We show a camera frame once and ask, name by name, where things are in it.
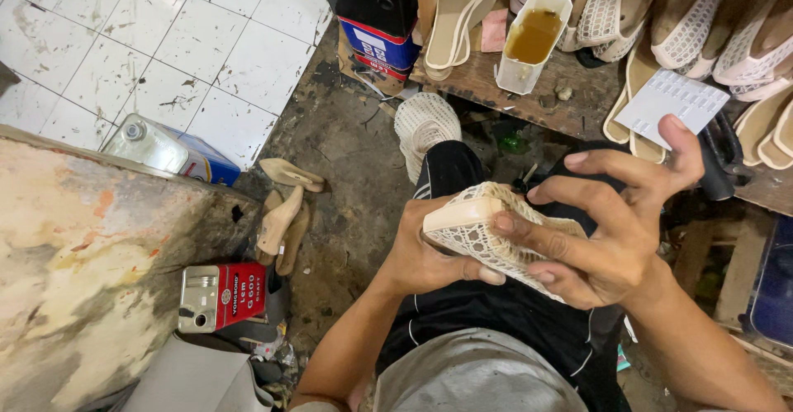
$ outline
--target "blue box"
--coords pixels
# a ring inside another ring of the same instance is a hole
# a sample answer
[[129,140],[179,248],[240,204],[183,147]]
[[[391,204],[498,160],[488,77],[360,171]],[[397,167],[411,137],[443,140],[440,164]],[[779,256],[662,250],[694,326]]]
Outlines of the blue box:
[[410,73],[413,63],[421,52],[421,47],[413,43],[412,36],[397,38],[343,17],[339,17],[339,21],[356,55],[368,59],[363,62],[369,65],[380,64],[382,67],[374,68],[392,76],[396,75],[394,77],[404,81],[404,77],[400,76],[407,76]]

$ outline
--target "glue container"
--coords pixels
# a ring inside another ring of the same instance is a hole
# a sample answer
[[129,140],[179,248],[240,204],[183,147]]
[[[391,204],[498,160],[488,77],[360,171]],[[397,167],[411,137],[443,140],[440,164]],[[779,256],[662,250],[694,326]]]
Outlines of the glue container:
[[[501,53],[501,66],[496,83],[504,90],[518,95],[531,93],[548,62],[553,46],[570,18],[570,0],[527,0],[509,27],[507,42]],[[534,56],[530,64],[521,58]]]

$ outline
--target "forearm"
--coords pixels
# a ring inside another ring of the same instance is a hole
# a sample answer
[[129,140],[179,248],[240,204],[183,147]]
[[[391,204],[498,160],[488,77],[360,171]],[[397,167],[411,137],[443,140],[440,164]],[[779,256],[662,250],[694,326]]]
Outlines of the forearm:
[[651,271],[653,286],[623,305],[669,389],[739,412],[788,410],[746,352],[679,287],[669,267],[659,260]]
[[360,381],[371,377],[401,301],[402,296],[385,290],[375,277],[316,347],[295,390],[294,405],[304,402],[301,396],[347,404]]

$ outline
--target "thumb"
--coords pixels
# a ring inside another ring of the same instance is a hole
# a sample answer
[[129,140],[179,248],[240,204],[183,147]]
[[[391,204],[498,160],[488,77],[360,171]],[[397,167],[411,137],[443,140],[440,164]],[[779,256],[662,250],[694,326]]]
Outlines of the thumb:
[[479,260],[470,256],[454,257],[453,269],[457,279],[481,280],[490,285],[503,285],[507,282],[507,276],[502,272],[489,268]]

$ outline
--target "glue can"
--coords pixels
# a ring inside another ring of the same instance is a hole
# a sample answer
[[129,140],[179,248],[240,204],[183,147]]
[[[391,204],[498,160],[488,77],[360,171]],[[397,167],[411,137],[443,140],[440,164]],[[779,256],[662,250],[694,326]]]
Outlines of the glue can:
[[179,331],[212,333],[262,313],[265,270],[258,262],[185,268]]

